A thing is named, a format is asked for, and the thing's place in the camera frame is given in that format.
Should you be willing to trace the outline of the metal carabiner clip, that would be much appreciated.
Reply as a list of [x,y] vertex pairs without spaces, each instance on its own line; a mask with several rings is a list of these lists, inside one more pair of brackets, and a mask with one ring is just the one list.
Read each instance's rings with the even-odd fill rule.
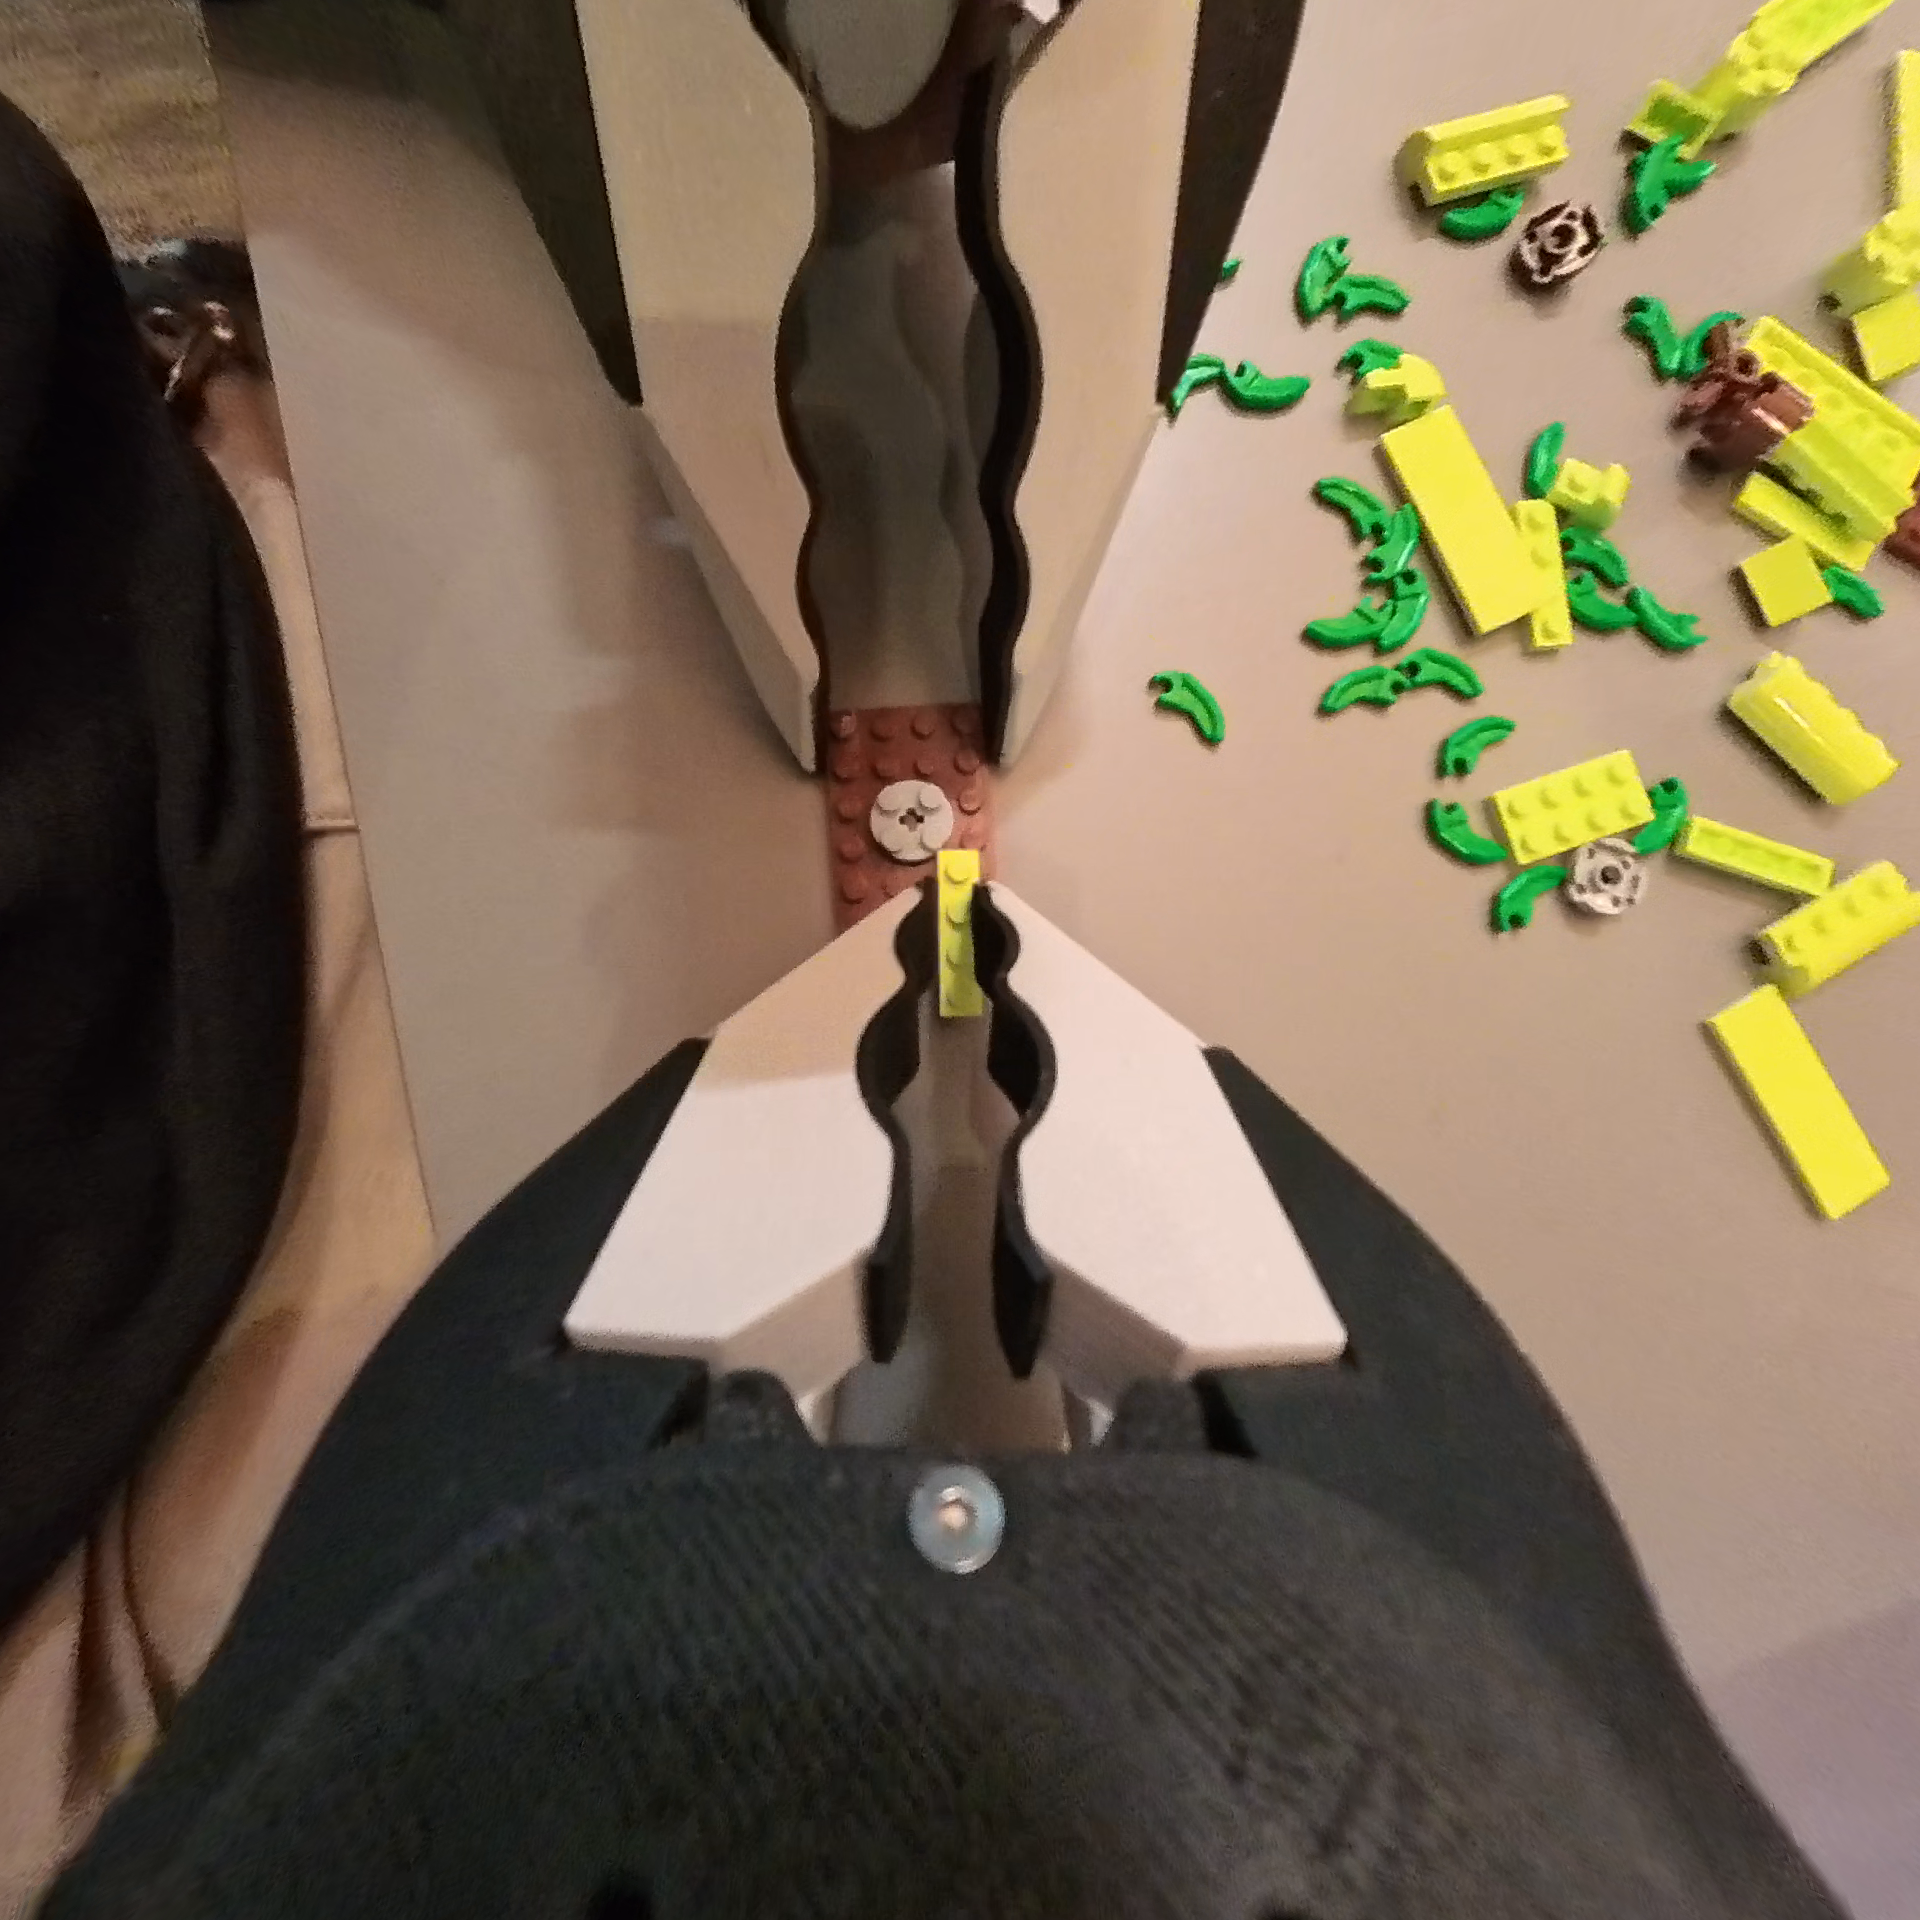
[[201,412],[214,377],[248,363],[242,328],[222,300],[143,302],[133,325],[155,391],[180,419]]

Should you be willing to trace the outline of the pile of lime green bricks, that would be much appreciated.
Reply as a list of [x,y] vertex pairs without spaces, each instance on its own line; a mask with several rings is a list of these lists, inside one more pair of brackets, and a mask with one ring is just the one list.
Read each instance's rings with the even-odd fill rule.
[[[1620,221],[1646,236],[1674,202],[1715,173],[1715,147],[1749,131],[1816,65],[1864,32],[1886,3],[1759,3],[1697,81],[1658,79],[1621,128]],[[1513,233],[1507,274],[1555,293],[1607,241],[1593,203],[1538,206],[1528,190],[1569,156],[1569,101],[1547,93],[1427,123],[1400,156],[1406,187],[1455,241]],[[1718,307],[1677,324],[1656,293],[1621,305],[1621,334],[1650,374],[1675,389],[1669,427],[1683,460],[1738,479],[1731,513],[1763,538],[1736,581],[1757,625],[1814,612],[1868,622],[1886,600],[1875,557],[1916,566],[1916,412],[1889,385],[1916,374],[1916,50],[1886,77],[1888,203],[1819,275],[1818,302],[1849,335],[1849,362],[1775,315]],[[1705,644],[1701,617],[1661,600],[1613,539],[1630,471],[1568,450],[1550,419],[1528,443],[1518,498],[1503,498],[1438,368],[1398,341],[1361,338],[1337,370],[1348,413],[1380,426],[1377,451],[1400,498],[1322,476],[1314,498],[1360,546],[1366,593],[1304,640],[1358,650],[1318,714],[1387,710],[1416,689],[1472,704],[1483,681],[1443,645],[1418,644],[1441,580],[1475,637],[1519,625],[1529,653],[1584,634],[1634,634],[1665,656]],[[1494,790],[1481,810],[1433,795],[1427,842],[1454,863],[1499,880],[1494,934],[1531,923],[1543,899],[1620,918],[1644,899],[1651,861],[1669,853],[1763,890],[1789,910],[1753,937],[1757,982],[1704,1017],[1705,1033],[1812,1209],[1839,1220],[1889,1183],[1889,1171],[1806,1032],[1797,1005],[1892,942],[1916,931],[1916,883],[1892,861],[1839,873],[1834,857],[1701,813],[1679,777],[1648,780],[1626,747]]]

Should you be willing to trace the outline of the lime green long plate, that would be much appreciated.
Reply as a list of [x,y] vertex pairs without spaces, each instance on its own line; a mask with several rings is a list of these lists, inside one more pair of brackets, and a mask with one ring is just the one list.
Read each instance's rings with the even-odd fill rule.
[[936,1011],[940,1020],[983,1015],[988,998],[978,978],[974,896],[981,880],[981,853],[974,847],[944,847],[936,853]]

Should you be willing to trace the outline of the brown trunk piece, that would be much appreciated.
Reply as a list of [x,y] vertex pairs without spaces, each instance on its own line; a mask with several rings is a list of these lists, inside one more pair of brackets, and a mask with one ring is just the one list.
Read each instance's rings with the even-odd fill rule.
[[1808,391],[1765,370],[1746,347],[1705,363],[1679,396],[1671,423],[1689,435],[1685,453],[1697,468],[1757,468],[1816,417]]

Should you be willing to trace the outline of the pile of green leaf pieces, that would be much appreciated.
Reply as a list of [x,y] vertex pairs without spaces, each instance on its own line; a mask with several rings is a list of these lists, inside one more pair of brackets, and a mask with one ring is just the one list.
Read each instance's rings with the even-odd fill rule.
[[[1518,241],[1531,179],[1565,156],[1557,121],[1565,101],[1540,99],[1540,108],[1547,118],[1523,136],[1473,145],[1454,129],[1433,150],[1416,147],[1411,185],[1438,211],[1439,233],[1458,244],[1506,233]],[[1674,388],[1671,416],[1685,385],[1731,349],[1751,352],[1765,372],[1812,396],[1816,416],[1763,464],[1725,471],[1740,476],[1731,513],[1767,536],[1736,570],[1765,628],[1824,608],[1859,620],[1884,612],[1864,568],[1916,498],[1916,417],[1886,397],[1884,379],[1910,372],[1916,357],[1879,362],[1869,347],[1916,344],[1913,216],[1916,203],[1901,203],[1868,236],[1864,266],[1893,270],[1864,285],[1878,302],[1858,302],[1855,283],[1838,281],[1861,352],[1858,368],[1775,315],[1715,307],[1681,328],[1656,293],[1638,291],[1621,305],[1621,334],[1644,347],[1650,374]],[[1350,384],[1346,413],[1377,429],[1400,494],[1383,498],[1341,474],[1312,481],[1312,495],[1343,518],[1361,580],[1350,609],[1302,628],[1307,645],[1356,656],[1316,699],[1318,715],[1392,710],[1420,689],[1469,708],[1483,699],[1469,660],[1421,644],[1431,568],[1472,635],[1519,623],[1529,660],[1554,657],[1588,631],[1631,631],[1674,657],[1707,642],[1699,615],[1660,600],[1618,546],[1630,469],[1576,458],[1563,419],[1529,440],[1519,494],[1506,500],[1427,355],[1395,338],[1356,335],[1336,370]],[[1689,441],[1671,417],[1669,426]],[[1687,471],[1721,474],[1691,464],[1685,450]],[[1540,899],[1565,899],[1572,852],[1610,835],[1630,837],[1644,870],[1668,852],[1791,897],[1794,910],[1757,940],[1762,964],[1787,994],[1916,923],[1916,890],[1893,866],[1836,878],[1827,855],[1699,813],[1685,780],[1644,780],[1630,750],[1503,786],[1490,793],[1490,807],[1496,832],[1480,829],[1475,813],[1447,795],[1429,797],[1421,820],[1429,844],[1454,863],[1499,872],[1490,899],[1496,934],[1528,928]]]

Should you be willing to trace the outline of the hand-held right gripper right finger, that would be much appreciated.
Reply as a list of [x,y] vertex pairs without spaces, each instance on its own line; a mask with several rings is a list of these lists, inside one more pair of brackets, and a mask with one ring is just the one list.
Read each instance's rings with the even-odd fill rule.
[[1337,1361],[1348,1331],[1202,1040],[1002,881],[971,897],[1015,1379],[1112,1417],[1144,1379]]

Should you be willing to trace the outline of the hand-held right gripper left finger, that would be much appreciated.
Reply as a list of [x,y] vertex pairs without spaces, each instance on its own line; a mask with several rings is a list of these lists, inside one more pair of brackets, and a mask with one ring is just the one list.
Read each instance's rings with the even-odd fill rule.
[[827,1427],[867,1358],[862,1280],[895,1168],[856,1044],[907,984],[920,904],[888,899],[714,1027],[565,1307],[573,1348],[766,1374]]

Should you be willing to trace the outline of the person's black jacket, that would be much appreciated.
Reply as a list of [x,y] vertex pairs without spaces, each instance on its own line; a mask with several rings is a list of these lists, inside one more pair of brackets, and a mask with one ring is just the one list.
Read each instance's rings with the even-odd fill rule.
[[303,817],[246,521],[103,228],[1,105],[1,1619],[178,1403],[276,1220]]

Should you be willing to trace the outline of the dark brown round piece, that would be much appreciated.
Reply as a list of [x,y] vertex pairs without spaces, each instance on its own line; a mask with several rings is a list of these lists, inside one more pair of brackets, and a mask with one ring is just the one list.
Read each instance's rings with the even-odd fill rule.
[[1543,206],[1518,232],[1507,257],[1510,278],[1528,293],[1559,290],[1593,266],[1606,238],[1595,203]]

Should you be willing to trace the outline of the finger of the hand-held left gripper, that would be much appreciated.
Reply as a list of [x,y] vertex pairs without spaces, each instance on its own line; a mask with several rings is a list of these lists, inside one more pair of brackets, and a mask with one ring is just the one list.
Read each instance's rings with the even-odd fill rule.
[[756,697],[813,771],[812,503],[780,339],[818,226],[813,120],[746,3],[580,2],[640,438]]
[[956,196],[996,347],[978,477],[989,752],[1039,726],[1159,419],[1194,2],[1060,3],[969,101]]

